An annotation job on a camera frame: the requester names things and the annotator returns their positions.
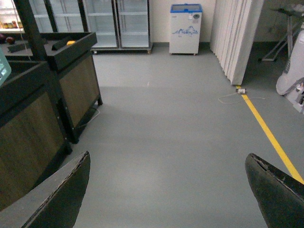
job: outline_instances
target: white cable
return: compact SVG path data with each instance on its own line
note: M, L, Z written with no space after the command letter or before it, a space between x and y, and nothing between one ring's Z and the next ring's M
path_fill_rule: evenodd
M88 125L89 123L91 123L97 116L100 115L100 111L99 111L97 108L94 108L94 107L92 107L92 108L95 109L95 110L98 112L98 114L97 114L96 116L94 116L89 122L87 122L87 123L85 123L85 124L83 124L83 125L80 125L80 126L78 126L77 128L87 126L87 125Z
M11 1L11 4L13 5L14 13L15 13L16 20L17 20L17 23L18 23L18 13L16 12L16 6L15 6L13 0L10 0L10 1ZM20 32L21 40L22 40L22 42L24 43L25 52L27 53L29 60L32 61L32 59L31 59L30 56L29 56L28 48L27 48L27 45L26 45L26 43L25 43L25 41L24 41L24 39L23 39L23 35L22 35L22 31L21 31L21 28L20 28L20 27L19 27L19 32Z
M221 98L228 97L228 96L232 96L232 95L234 95L234 94L238 94L238 93L232 93L232 94L228 94L228 95L225 95L225 96L221 96L221 97L219 97L218 100L219 100L222 104L225 104L225 105L231 105L231 104L234 105L234 104L241 103L241 102L246 101L246 100L252 100L252 99L262 99L262 100L266 100L266 98L263 98L263 97L252 97L252 98L247 98L247 99L243 99L243 100L241 100L241 101L232 102L232 103L226 103L226 102L223 102L223 101L221 100Z

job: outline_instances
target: white machine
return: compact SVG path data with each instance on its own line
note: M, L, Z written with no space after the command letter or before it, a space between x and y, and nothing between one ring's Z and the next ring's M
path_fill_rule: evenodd
M304 30L300 32L283 74L276 83L276 90L304 113Z
M171 6L170 54L198 53L202 12L200 4Z

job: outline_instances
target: white chest freezer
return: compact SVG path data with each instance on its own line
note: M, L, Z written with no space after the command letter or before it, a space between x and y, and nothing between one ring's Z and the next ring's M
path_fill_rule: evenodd
M170 54L196 55L198 53L202 12L200 4L171 6Z

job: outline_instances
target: display table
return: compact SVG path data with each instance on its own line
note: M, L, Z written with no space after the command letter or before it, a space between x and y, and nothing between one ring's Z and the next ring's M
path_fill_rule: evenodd
M71 152L47 62L9 61L0 87L0 210L57 170Z
M47 62L54 74L50 78L57 96L57 107L63 121L68 138L77 143L83 131L84 120L89 109L98 102L102 105L95 66L91 54L91 47L97 42L95 33L41 33L46 44ZM21 40L19 33L5 34L16 39L15 44L24 44L26 35ZM52 46L62 39L70 37L74 44L64 45L59 50L52 50ZM29 60L31 49L9 52L9 44L2 44L1 48L8 60Z

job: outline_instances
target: mountain graphic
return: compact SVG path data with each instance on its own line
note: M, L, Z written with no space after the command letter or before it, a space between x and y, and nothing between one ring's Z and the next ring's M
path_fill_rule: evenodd
M176 32L173 32L173 34L187 34L189 36L192 36L193 34L198 34L197 30L194 29L193 26L189 26L186 30L180 29Z

